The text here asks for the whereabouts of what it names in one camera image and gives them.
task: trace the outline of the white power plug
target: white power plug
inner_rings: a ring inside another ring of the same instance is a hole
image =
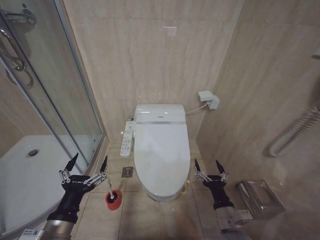
[[[219,98],[216,95],[214,95],[211,91],[199,91],[198,97],[200,99],[200,102],[206,102],[210,110],[216,109],[220,102]]]

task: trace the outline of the toilet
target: toilet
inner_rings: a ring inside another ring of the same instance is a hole
[[[145,192],[175,199],[190,168],[186,113],[179,104],[139,104],[135,109],[134,165]]]

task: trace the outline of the metal frame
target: metal frame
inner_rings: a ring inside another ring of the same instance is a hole
[[[88,78],[88,75],[87,75],[85,64],[84,64],[83,59],[81,57],[81,53],[80,53],[80,50],[78,48],[75,35],[74,35],[73,30],[72,30],[71,23],[69,21],[69,17],[68,17],[67,11],[66,11],[65,4],[64,4],[63,0],[54,0],[54,4],[55,4],[55,7],[56,7],[57,12],[59,14],[59,17],[60,17],[64,32],[65,32],[66,37],[67,37],[67,40],[69,42],[69,46],[71,48],[71,51],[72,51],[73,58],[75,60],[76,66],[77,66],[78,71],[80,73],[80,76],[82,78],[84,89],[85,89],[86,94],[87,94],[87,96],[88,96],[88,98],[90,100],[91,107],[93,109],[93,112],[94,112],[95,118],[97,120],[97,123],[98,123],[98,125],[99,125],[99,127],[101,129],[101,137],[100,137],[100,139],[98,141],[98,144],[97,144],[97,146],[95,148],[95,151],[94,151],[94,153],[92,155],[92,158],[91,158],[91,161],[92,161],[93,159],[97,158],[97,156],[99,154],[100,147],[103,144],[104,138],[106,138],[108,141],[109,141],[109,139],[108,139],[108,136],[107,136],[107,133],[106,133],[105,126],[103,125],[103,121],[102,121],[102,118],[101,118],[101,115],[100,115],[100,112],[99,112],[98,105],[96,103],[94,92],[93,92],[93,90],[91,88],[91,84],[90,84],[90,81],[89,81],[89,78]]]

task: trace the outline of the bidet control panel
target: bidet control panel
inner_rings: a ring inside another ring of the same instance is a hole
[[[129,157],[132,146],[132,137],[134,135],[135,121],[127,121],[123,132],[123,139],[121,145],[120,156]]]

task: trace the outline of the cable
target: cable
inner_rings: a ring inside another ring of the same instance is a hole
[[[202,109],[202,108],[204,108],[205,106],[207,106],[208,105],[208,103],[206,102],[203,106],[201,106],[201,107],[198,107],[198,108],[196,108],[196,109],[194,109],[194,110],[191,110],[191,111],[187,111],[186,113],[185,113],[185,115],[188,115],[188,114],[190,114],[190,113],[192,113],[192,112],[194,112],[194,111],[197,111],[197,110],[199,110],[199,109]]]

